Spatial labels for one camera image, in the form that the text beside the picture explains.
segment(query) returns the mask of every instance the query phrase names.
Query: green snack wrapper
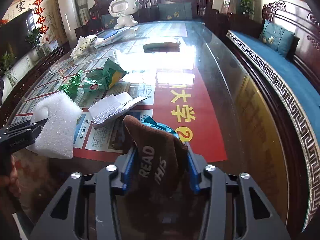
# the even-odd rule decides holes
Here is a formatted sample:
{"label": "green snack wrapper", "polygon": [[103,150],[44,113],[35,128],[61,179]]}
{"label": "green snack wrapper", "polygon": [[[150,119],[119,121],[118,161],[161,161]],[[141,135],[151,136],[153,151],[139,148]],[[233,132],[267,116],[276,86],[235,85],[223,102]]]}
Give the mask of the green snack wrapper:
{"label": "green snack wrapper", "polygon": [[71,77],[67,84],[61,85],[58,90],[64,91],[71,99],[77,95],[78,87],[81,83],[82,70],[79,70],[78,74]]}
{"label": "green snack wrapper", "polygon": [[86,74],[83,90],[84,92],[109,90],[127,74],[129,72],[124,71],[118,64],[108,58],[103,69],[94,69]]}

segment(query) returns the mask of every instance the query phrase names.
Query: human hand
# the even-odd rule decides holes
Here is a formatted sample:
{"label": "human hand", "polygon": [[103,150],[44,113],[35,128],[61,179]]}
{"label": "human hand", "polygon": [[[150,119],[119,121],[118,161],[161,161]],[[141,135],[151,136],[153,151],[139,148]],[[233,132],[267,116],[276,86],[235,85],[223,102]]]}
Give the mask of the human hand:
{"label": "human hand", "polygon": [[21,189],[18,181],[18,172],[14,165],[14,157],[11,155],[12,170],[10,176],[0,176],[0,188],[9,187],[9,191],[17,198],[21,195]]}

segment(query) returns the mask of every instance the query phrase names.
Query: wooden table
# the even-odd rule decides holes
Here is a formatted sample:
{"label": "wooden table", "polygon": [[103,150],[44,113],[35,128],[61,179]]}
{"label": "wooden table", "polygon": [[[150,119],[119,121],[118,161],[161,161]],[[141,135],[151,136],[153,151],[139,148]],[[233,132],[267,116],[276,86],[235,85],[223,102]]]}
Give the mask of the wooden table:
{"label": "wooden table", "polygon": [[[146,43],[172,40],[181,42],[180,52],[143,51]],[[31,118],[35,104],[56,93],[80,69],[84,71],[81,85],[85,73],[102,68],[107,58],[130,74],[109,91],[84,94],[80,87],[75,102],[83,109],[83,115],[75,134],[73,159],[48,159],[27,150],[15,154],[22,190],[20,202],[34,222],[70,173],[95,173],[121,154],[121,118],[94,130],[88,108],[105,95],[127,91],[132,97],[147,97],[129,114],[138,119],[148,114],[156,122],[169,125],[181,140],[190,143],[195,153],[226,173],[250,173],[286,223],[287,171],[274,120],[246,70],[202,23],[141,24],[135,35],[126,40],[93,49],[76,60],[69,56],[65,55],[37,80],[26,93],[13,122]],[[197,198],[192,201],[201,203]],[[152,234],[162,234],[143,226],[143,222],[139,225],[125,203],[124,198],[118,202],[123,239],[147,239]],[[94,213],[91,218],[94,227]],[[190,225],[193,227],[187,231],[177,229],[176,239],[192,239],[199,231],[199,223]]]}

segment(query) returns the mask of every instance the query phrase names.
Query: blue seat cushion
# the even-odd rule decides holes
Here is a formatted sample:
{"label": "blue seat cushion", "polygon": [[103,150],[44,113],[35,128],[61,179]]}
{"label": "blue seat cushion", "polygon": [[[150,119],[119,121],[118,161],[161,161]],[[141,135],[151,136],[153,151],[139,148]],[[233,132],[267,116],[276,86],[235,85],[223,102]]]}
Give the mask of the blue seat cushion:
{"label": "blue seat cushion", "polygon": [[107,29],[113,29],[117,24],[117,17],[112,17],[111,14],[101,15],[102,27]]}
{"label": "blue seat cushion", "polygon": [[294,33],[266,20],[259,41],[262,41],[281,56],[286,57],[293,38]]}
{"label": "blue seat cushion", "polygon": [[231,31],[252,51],[265,60],[288,84],[305,111],[310,124],[320,140],[320,95],[309,80],[291,62],[280,56],[259,40],[243,33]]}
{"label": "blue seat cushion", "polygon": [[160,21],[165,20],[192,20],[191,2],[185,3],[160,3]]}

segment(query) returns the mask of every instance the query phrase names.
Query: white robot toy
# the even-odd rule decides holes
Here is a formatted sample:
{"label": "white robot toy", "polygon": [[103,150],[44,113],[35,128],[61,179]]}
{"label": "white robot toy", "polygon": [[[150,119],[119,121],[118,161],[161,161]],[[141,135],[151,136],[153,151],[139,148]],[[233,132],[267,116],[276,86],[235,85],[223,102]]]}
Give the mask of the white robot toy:
{"label": "white robot toy", "polygon": [[115,30],[123,27],[133,27],[138,24],[131,14],[139,10],[137,0],[114,0],[110,3],[109,13],[112,17],[118,17]]}

